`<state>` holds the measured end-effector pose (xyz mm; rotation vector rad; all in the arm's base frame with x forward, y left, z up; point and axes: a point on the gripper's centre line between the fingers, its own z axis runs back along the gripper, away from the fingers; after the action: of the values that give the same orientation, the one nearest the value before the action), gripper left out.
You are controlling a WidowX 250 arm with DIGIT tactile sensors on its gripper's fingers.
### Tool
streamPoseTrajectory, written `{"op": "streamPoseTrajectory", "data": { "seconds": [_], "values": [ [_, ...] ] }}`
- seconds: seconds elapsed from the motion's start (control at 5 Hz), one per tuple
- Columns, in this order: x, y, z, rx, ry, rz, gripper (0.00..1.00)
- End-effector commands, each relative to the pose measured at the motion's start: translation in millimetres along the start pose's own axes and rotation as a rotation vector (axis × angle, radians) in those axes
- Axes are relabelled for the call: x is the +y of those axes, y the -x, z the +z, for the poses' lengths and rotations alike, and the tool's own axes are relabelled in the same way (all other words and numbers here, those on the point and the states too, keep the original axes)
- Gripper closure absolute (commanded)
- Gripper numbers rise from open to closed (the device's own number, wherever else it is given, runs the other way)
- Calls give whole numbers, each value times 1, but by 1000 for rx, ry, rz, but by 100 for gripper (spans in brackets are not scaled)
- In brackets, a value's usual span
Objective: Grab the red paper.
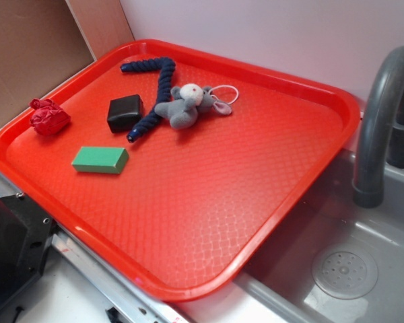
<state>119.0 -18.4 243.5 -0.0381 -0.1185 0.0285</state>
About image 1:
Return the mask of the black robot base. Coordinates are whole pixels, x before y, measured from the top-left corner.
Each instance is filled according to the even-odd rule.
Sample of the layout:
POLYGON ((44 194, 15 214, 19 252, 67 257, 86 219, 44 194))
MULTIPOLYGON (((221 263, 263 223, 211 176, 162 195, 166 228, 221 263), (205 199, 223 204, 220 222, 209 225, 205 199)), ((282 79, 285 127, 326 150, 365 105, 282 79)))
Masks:
POLYGON ((43 275, 56 226, 28 195, 0 197, 0 312, 43 275))

